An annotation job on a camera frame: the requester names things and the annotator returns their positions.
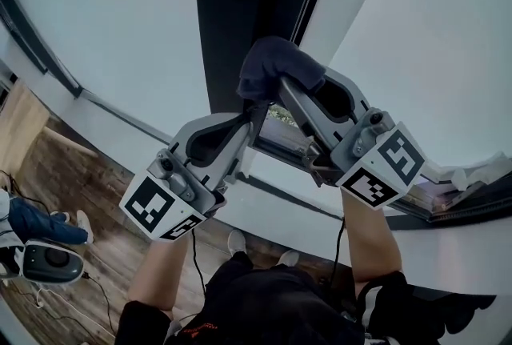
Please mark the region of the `person's black shirt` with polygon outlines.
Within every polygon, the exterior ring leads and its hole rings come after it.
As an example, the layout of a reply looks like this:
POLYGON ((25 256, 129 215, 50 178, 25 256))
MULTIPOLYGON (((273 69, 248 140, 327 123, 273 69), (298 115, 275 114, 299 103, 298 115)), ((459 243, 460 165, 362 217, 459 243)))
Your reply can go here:
POLYGON ((170 334, 170 319, 155 307, 129 301, 114 345, 413 345, 402 324, 406 281, 395 273, 368 289, 355 321, 322 297, 309 276, 251 272, 213 275, 201 311, 170 334))

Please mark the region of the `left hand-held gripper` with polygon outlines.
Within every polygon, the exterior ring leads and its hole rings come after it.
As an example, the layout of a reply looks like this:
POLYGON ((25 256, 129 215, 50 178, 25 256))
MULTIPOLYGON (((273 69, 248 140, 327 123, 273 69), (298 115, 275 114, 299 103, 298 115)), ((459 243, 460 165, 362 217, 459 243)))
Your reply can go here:
POLYGON ((248 116, 236 113, 188 122, 133 177, 119 207, 150 239, 180 239, 226 204, 223 179, 241 160, 250 128, 248 116))

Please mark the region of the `grey and white handheld device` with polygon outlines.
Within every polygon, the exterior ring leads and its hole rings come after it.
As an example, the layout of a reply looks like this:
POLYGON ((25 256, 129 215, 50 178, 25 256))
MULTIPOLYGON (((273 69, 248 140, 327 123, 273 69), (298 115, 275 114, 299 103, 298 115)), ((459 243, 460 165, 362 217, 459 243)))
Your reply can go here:
POLYGON ((28 240, 24 245, 0 247, 0 279, 62 285, 79 280, 83 271, 82 256, 56 243, 28 240))

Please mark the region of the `person's right white shoe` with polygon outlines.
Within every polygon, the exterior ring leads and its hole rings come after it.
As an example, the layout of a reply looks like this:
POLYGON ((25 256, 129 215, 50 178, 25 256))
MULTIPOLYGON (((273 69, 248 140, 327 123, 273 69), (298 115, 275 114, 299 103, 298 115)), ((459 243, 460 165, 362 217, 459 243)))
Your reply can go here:
POLYGON ((289 250, 281 255, 277 262, 277 266, 294 267, 300 258, 297 251, 289 250))

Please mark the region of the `person's right forearm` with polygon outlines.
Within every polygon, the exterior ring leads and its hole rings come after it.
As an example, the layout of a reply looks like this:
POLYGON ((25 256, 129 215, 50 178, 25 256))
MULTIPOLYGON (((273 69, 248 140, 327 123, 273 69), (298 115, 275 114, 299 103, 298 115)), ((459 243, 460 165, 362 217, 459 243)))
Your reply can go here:
POLYGON ((398 244, 382 210, 373 210, 341 190, 350 263, 356 291, 370 281, 402 270, 398 244))

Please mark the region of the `person's black trousers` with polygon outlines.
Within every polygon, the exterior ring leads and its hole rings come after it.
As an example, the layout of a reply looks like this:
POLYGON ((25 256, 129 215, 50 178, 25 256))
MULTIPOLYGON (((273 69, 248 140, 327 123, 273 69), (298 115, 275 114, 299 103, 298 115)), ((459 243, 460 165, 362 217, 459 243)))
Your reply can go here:
POLYGON ((285 267, 285 266, 277 266, 277 263, 267 269, 255 269, 252 260, 250 259, 247 253, 239 252, 232 256, 228 261, 224 262, 218 270, 215 272, 215 276, 229 276, 229 277, 238 277, 242 275, 249 274, 251 272, 284 272, 292 275, 300 275, 309 277, 310 275, 296 267, 285 267))

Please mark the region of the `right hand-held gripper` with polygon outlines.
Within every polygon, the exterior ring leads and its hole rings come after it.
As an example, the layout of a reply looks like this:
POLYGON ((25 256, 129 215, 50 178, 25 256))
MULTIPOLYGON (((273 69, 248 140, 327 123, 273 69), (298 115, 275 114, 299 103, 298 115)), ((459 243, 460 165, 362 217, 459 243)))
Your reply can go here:
POLYGON ((295 79, 280 79, 285 108, 315 141, 306 153, 306 166, 317 185, 338 187, 379 210, 408 193, 425 155, 403 122, 394 122, 385 111, 369 110, 351 79, 330 68, 324 79, 311 90, 295 79))

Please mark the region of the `dark blue cleaning cloth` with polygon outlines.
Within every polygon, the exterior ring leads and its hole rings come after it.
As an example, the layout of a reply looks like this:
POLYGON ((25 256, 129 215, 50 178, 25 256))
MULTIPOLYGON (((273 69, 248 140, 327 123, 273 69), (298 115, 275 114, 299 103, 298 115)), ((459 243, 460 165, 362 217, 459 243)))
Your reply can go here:
POLYGON ((326 68, 278 36, 260 38, 242 64, 237 93, 255 102, 276 102, 280 79, 292 78, 305 90, 316 90, 325 82, 326 68))

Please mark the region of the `person's white shoe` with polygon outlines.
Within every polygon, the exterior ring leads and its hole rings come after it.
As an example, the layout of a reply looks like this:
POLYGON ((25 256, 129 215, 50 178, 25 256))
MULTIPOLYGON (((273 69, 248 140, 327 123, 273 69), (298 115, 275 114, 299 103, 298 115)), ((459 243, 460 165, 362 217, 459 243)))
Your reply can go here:
POLYGON ((277 266, 294 267, 300 258, 297 251, 289 250, 281 255, 277 262, 277 266))
POLYGON ((227 247, 232 256, 242 252, 246 253, 246 239, 239 230, 232 230, 227 239, 227 247))

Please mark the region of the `green hedge outside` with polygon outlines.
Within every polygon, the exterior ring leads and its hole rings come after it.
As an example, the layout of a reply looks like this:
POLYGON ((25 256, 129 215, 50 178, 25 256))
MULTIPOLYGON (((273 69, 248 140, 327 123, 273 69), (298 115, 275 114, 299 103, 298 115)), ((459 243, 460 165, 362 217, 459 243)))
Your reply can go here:
POLYGON ((275 118, 280 122, 284 122, 290 126, 298 126, 291 113, 286 108, 279 106, 278 104, 275 103, 269 105, 267 109, 267 116, 275 118))

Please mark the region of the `white crumpled paper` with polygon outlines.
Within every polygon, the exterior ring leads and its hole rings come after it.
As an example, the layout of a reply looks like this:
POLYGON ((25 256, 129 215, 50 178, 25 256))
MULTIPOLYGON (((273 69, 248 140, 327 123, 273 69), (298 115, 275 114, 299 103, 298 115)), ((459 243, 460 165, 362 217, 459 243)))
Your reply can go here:
POLYGON ((458 168, 451 177, 451 183, 458 191, 465 191, 476 183, 489 185, 512 172, 512 159, 499 152, 484 164, 471 169, 458 168))

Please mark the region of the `light wooden table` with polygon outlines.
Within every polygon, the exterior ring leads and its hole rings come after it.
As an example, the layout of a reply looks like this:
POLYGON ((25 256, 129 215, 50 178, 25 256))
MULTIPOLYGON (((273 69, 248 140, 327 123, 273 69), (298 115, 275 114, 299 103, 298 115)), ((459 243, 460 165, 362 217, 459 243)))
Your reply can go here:
POLYGON ((10 88, 0 110, 0 171, 16 178, 26 155, 43 133, 80 153, 97 158, 98 153, 50 129, 50 112, 20 79, 10 88))

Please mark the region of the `person's left white shoe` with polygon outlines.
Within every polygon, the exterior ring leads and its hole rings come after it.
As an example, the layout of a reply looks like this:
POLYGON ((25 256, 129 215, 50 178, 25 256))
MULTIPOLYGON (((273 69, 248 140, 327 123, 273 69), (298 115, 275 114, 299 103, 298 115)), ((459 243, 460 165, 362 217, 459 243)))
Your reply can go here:
POLYGON ((232 256, 242 252, 246 253, 246 239, 239 230, 232 230, 227 239, 227 247, 232 256))

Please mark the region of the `black office chair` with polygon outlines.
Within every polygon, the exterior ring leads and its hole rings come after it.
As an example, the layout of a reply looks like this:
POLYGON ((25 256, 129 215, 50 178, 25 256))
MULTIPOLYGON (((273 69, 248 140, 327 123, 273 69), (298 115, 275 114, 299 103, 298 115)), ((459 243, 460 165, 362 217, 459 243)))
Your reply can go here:
POLYGON ((485 310, 496 295, 469 295, 409 285, 410 304, 406 315, 414 326, 432 339, 445 333, 455 335, 470 324, 476 310, 485 310))

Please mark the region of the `person's left forearm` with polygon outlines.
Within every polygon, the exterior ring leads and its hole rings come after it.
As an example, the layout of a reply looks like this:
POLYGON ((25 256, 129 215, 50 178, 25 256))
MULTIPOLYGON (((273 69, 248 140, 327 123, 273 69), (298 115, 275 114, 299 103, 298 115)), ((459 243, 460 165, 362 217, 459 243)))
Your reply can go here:
POLYGON ((153 241, 133 277, 127 299, 155 307, 172 319, 189 241, 189 235, 174 242, 153 241))

